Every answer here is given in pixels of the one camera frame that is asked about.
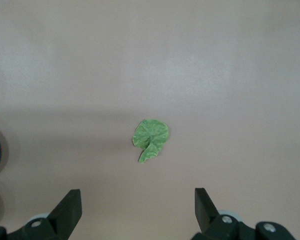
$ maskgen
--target gray surface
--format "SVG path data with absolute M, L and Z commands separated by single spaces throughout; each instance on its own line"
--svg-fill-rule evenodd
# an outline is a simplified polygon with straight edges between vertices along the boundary
M 187 240 L 205 187 L 300 240 L 300 0 L 0 0 L 0 142 L 8 231 L 80 188 L 72 240 Z

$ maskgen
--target crumpled green leaf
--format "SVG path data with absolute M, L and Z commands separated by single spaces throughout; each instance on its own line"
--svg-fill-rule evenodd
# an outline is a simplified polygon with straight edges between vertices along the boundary
M 139 163 L 155 158 L 168 140 L 169 131 L 165 123 L 155 119 L 145 119 L 136 128 L 132 137 L 135 147 L 141 148 L 143 153 Z

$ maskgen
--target silver screw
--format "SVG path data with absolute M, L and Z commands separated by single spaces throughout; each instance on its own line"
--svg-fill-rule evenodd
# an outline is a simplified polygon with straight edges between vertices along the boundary
M 32 227 L 32 228 L 35 228 L 35 227 L 38 227 L 40 224 L 41 224 L 41 221 L 34 221 L 34 222 L 31 224 L 31 227 Z
M 263 227 L 264 227 L 265 230 L 267 230 L 267 231 L 269 231 L 269 232 L 271 232 L 271 233 L 274 233 L 274 232 L 276 231 L 275 226 L 273 226 L 273 225 L 270 224 L 270 223 L 265 223 L 265 224 L 263 225 Z
M 223 221 L 225 224 L 232 224 L 232 219 L 231 219 L 231 217 L 229 217 L 229 216 L 223 216 L 223 217 L 222 217 L 222 221 Z

